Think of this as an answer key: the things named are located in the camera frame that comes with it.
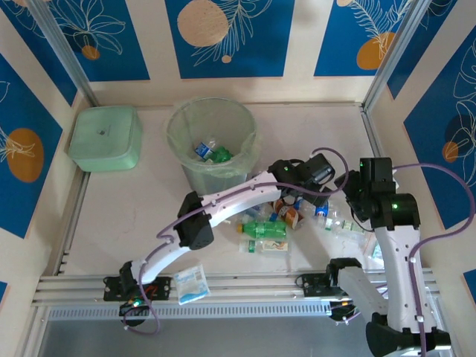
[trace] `white floor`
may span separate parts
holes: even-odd
[[[354,169],[360,157],[372,156],[357,106],[268,104],[249,109],[263,136],[257,170],[265,170],[280,158],[306,160],[316,147],[337,149]],[[158,244],[155,235],[176,218],[190,187],[161,134],[161,124],[172,112],[172,108],[139,111],[144,136],[136,168],[91,175],[65,274],[117,274],[126,261],[154,249]],[[338,158],[325,155],[341,175]],[[326,236],[311,222],[299,231],[288,230],[293,245],[287,258],[240,253],[242,235],[225,223],[213,232],[212,245],[185,254],[164,272],[198,262],[206,273],[315,270],[324,269],[333,257],[357,257],[365,268],[382,267],[352,241]]]

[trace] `transparent trash can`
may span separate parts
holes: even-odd
[[[201,98],[179,108],[166,123],[167,143],[180,161],[187,180],[200,196],[245,182],[259,157],[256,121],[243,105],[225,98]],[[213,135],[233,158],[206,164],[195,148]]]

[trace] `robotic arm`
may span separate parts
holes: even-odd
[[[220,193],[203,197],[195,192],[189,193],[178,212],[179,218],[187,217],[173,227],[169,238],[172,242],[147,261],[141,275],[142,284],[152,283],[165,267],[181,255],[211,244],[211,228],[236,213],[285,196],[303,196],[316,206],[322,205],[327,196],[302,195],[295,188],[330,192],[324,185],[334,175],[330,163],[318,154],[298,164],[295,161],[276,161],[252,180]],[[339,187],[343,183],[344,176],[335,180]],[[352,212],[362,222],[369,219],[375,231],[385,262],[389,298],[385,300],[377,292],[358,262],[347,264],[348,259],[331,260],[324,284],[339,286],[353,299],[367,321],[367,342],[375,356],[418,356],[421,345],[419,322],[422,321],[428,350],[450,348],[449,335],[436,328],[426,299],[419,254],[414,258],[414,265],[424,309],[422,316],[415,313],[408,253],[419,242],[419,214],[412,195],[396,193],[391,160],[361,159],[360,172],[349,172],[343,191]],[[138,281],[144,261],[128,262],[120,270],[120,284],[128,299],[140,295]]]

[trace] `plastic bottle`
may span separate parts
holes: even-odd
[[[271,239],[265,240],[242,240],[239,243],[239,251],[242,253],[261,253],[268,255],[287,255],[289,253],[289,242],[280,242]]]
[[[218,149],[219,142],[217,139],[209,134],[207,137],[196,147],[195,153],[202,158],[203,161],[207,161],[213,152]]]
[[[325,216],[327,217],[329,214],[329,202],[326,202],[324,205],[320,207],[316,207],[313,204],[307,202],[305,199],[300,199],[297,201],[294,206],[296,210],[299,210],[306,218],[314,218],[316,219],[317,216]]]
[[[216,151],[212,150],[207,161],[212,161],[214,164],[221,164],[222,162],[231,160],[231,158],[233,158],[233,155],[226,150],[225,147],[219,147]]]
[[[245,211],[245,214],[253,217],[254,220],[259,222],[272,221],[274,222],[277,218],[277,214],[274,213],[273,208],[263,203],[261,205],[253,206]]]
[[[281,221],[277,221],[277,222],[253,221],[246,224],[238,225],[237,231],[239,233],[246,233],[247,235],[255,239],[264,239],[264,238],[285,239],[286,238],[286,223]]]
[[[334,199],[328,199],[327,202],[315,207],[305,200],[296,202],[295,207],[298,206],[299,211],[305,217],[312,217],[318,223],[318,226],[325,231],[331,231],[336,236],[345,236],[358,240],[359,242],[365,239],[365,230],[360,228],[356,222],[351,219],[344,219],[338,209],[339,204]]]

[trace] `bottle label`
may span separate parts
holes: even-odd
[[[263,240],[261,247],[263,251],[288,251],[287,242],[276,242],[274,240]]]
[[[332,220],[330,218],[326,218],[326,223],[325,223],[325,226],[324,226],[324,229],[326,231],[331,231],[332,230]]]
[[[195,152],[198,156],[203,158],[205,161],[210,157],[211,154],[213,154],[213,150],[203,143],[200,143],[197,146],[197,148],[195,149]]]
[[[294,208],[295,210],[300,210],[300,204],[303,203],[303,199],[299,199],[296,201],[296,203],[294,204]]]
[[[314,215],[327,217],[329,214],[329,202],[326,202],[324,206],[316,207]]]
[[[248,241],[248,253],[254,253],[254,249],[256,247],[256,242],[253,240]]]

